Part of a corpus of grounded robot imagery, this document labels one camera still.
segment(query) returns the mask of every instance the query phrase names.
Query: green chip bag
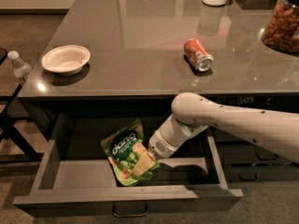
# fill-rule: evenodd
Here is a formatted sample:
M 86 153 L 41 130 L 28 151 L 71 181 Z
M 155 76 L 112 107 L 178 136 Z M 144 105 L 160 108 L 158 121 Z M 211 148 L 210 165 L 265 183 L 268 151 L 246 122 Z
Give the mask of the green chip bag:
M 154 170 L 160 166 L 155 159 L 152 159 L 150 165 L 141 163 L 143 160 L 149 160 L 149 158 L 140 159 L 149 156 L 149 152 L 142 144 L 143 139 L 142 123 L 137 119 L 101 141 L 115 176 L 124 186 L 133 186 L 138 182 L 151 180 Z M 140 166 L 150 166 L 150 168 L 145 172 L 139 172 Z M 136 173 L 141 175 L 135 175 L 135 167 L 138 169 Z

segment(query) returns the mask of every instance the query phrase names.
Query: plastic bottle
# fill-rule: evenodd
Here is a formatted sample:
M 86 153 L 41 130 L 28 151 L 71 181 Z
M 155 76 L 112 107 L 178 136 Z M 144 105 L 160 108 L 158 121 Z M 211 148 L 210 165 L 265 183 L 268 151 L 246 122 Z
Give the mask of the plastic bottle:
M 18 51 L 12 50 L 7 54 L 7 56 L 12 63 L 12 69 L 15 77 L 19 80 L 21 85 L 23 85 L 32 71 L 30 64 L 26 63 L 20 57 Z
M 278 0 L 263 42 L 282 52 L 299 53 L 299 0 Z

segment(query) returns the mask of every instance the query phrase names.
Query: red soda can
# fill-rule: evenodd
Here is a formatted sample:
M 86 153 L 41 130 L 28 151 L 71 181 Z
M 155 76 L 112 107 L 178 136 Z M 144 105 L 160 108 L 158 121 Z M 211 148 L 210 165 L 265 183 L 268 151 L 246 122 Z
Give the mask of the red soda can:
M 207 71 L 214 62 L 213 56 L 195 38 L 191 38 L 185 43 L 184 52 L 196 71 Z

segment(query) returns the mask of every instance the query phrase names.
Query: gray countertop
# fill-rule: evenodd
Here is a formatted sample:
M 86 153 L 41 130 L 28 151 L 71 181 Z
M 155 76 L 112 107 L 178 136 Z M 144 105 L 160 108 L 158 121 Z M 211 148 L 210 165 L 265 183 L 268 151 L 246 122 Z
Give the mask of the gray countertop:
M 261 39 L 272 10 L 242 10 L 233 0 L 76 0 L 45 52 L 81 45 L 91 59 L 63 77 L 40 63 L 19 95 L 24 99 L 213 94 L 297 94 L 299 55 L 271 50 Z M 194 72 L 184 59 L 189 38 L 215 62 Z

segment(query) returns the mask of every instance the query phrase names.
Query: bowl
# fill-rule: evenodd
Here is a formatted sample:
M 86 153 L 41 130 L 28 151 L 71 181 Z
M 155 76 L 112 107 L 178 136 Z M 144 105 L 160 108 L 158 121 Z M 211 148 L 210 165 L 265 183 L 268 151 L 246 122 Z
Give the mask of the bowl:
M 50 50 L 41 60 L 43 68 L 62 76 L 78 73 L 91 58 L 91 53 L 84 47 L 68 45 Z

